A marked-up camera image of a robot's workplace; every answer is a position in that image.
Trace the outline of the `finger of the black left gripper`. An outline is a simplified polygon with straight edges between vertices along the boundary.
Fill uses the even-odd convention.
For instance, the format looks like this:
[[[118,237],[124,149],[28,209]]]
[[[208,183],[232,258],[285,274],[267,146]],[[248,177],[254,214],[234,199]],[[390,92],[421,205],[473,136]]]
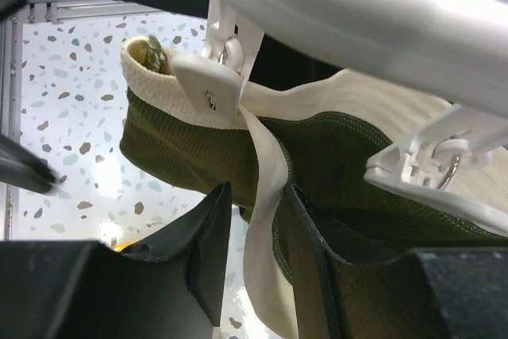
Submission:
[[[52,192],[56,173],[38,156],[1,135],[1,182],[38,194]]]

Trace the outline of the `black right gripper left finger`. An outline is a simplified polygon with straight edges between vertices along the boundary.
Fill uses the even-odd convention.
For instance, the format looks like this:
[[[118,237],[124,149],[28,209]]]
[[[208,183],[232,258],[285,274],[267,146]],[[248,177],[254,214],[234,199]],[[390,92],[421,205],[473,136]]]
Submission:
[[[1,245],[4,338],[210,338],[220,325],[229,183],[115,252],[97,241]]]

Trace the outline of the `yellow plastic tray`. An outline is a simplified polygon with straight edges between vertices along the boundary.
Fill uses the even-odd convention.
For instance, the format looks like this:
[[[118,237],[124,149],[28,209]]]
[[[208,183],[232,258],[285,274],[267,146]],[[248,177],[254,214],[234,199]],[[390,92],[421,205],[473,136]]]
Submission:
[[[123,243],[123,244],[118,244],[118,245],[115,245],[115,246],[111,246],[110,249],[115,251],[115,252],[123,252],[128,247],[131,247],[132,245],[134,245],[136,243],[137,243],[136,241],[126,242],[126,243]]]

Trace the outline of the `olive green underwear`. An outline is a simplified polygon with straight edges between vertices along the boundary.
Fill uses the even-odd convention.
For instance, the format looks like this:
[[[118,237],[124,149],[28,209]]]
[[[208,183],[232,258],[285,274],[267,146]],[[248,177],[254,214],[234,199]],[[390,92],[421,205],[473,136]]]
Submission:
[[[298,335],[283,194],[297,187],[367,238],[418,242],[500,241],[465,218],[386,191],[365,178],[376,153],[452,105],[444,99],[342,70],[288,91],[249,83],[233,124],[196,112],[172,73],[177,52],[135,37],[121,50],[128,113],[120,148],[138,168],[173,186],[209,192],[230,183],[248,223],[244,285],[257,317]],[[458,169],[446,191],[507,215],[507,150],[481,168]]]

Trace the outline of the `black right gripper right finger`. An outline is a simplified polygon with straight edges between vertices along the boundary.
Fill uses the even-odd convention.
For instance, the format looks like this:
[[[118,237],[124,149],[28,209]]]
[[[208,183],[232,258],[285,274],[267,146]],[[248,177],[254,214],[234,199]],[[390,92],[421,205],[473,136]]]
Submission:
[[[504,338],[507,243],[362,236],[297,187],[283,194],[301,338]]]

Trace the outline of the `white rectangular clip hanger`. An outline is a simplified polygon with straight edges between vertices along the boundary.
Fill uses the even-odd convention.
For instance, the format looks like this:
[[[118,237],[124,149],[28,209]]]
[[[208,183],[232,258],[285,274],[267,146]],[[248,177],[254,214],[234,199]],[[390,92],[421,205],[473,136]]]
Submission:
[[[171,68],[194,109],[234,123],[264,35],[329,64],[448,99],[375,154],[365,178],[498,234],[507,215],[446,191],[507,142],[507,0],[210,0],[205,46]]]

